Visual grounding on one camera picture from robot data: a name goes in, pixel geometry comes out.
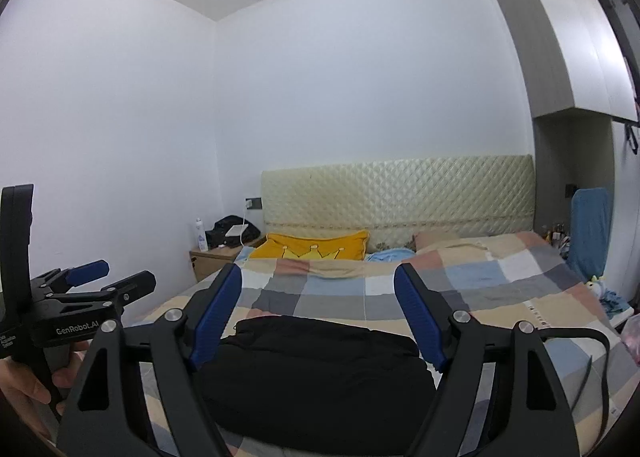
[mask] wooden nightstand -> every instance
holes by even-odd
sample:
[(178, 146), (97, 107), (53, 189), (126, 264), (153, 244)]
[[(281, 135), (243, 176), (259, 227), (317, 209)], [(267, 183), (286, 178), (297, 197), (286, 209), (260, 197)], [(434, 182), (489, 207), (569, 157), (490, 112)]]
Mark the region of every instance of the wooden nightstand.
[[(255, 241), (246, 243), (245, 246), (257, 247), (260, 246), (264, 240), (264, 237), (260, 237)], [(240, 251), (242, 251), (242, 246), (214, 247), (209, 251), (198, 251), (197, 249), (190, 251), (191, 265), (193, 266), (193, 273), (196, 275), (196, 280), (201, 281), (203, 278), (207, 278), (210, 274), (221, 269), (227, 262), (233, 262), (236, 260)]]

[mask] pink plastic bag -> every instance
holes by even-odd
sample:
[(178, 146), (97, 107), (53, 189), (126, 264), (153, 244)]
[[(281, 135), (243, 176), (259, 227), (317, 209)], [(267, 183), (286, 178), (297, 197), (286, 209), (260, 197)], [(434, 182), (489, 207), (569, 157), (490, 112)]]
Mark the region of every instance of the pink plastic bag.
[(632, 358), (640, 365), (640, 314), (636, 314), (626, 321), (620, 338), (629, 349)]

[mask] crown design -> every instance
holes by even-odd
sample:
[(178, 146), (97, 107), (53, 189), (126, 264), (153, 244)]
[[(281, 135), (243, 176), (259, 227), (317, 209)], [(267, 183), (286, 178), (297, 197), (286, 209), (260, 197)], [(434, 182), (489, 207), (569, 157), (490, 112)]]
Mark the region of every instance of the crown design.
[(300, 259), (300, 260), (320, 260), (320, 259), (334, 260), (335, 257), (338, 256), (338, 253), (344, 250), (343, 247), (340, 247), (335, 251), (332, 251), (332, 253), (329, 253), (327, 255), (322, 255), (320, 251), (318, 251), (317, 244), (313, 244), (312, 246), (309, 246), (309, 248), (310, 249), (308, 253), (305, 253), (304, 255), (296, 255), (293, 251), (289, 249), (289, 246), (283, 246), (282, 258), (283, 259)]

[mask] cream quilted headboard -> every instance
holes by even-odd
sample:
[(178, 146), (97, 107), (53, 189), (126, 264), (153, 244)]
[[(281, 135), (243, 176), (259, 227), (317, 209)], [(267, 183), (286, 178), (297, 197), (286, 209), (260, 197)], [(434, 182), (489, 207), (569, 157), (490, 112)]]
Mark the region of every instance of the cream quilted headboard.
[(531, 156), (379, 161), (263, 172), (262, 206), (267, 231), (366, 229), (372, 251), (428, 227), (465, 237), (530, 230), (534, 188)]

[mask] blue gripper pad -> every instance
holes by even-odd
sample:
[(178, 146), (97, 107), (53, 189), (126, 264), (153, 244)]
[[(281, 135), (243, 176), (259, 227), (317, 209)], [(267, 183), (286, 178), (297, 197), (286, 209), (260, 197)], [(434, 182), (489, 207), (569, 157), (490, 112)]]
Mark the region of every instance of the blue gripper pad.
[(195, 341), (190, 360), (197, 369), (213, 359), (222, 331), (236, 306), (241, 290), (242, 271), (233, 264), (231, 271), (195, 328)]
[(66, 275), (66, 283), (71, 287), (78, 287), (107, 275), (109, 275), (109, 264), (104, 260), (96, 260), (70, 269)]
[(422, 357), (438, 372), (442, 372), (447, 363), (447, 357), (442, 351), (440, 329), (401, 265), (398, 266), (394, 275), (394, 292)]

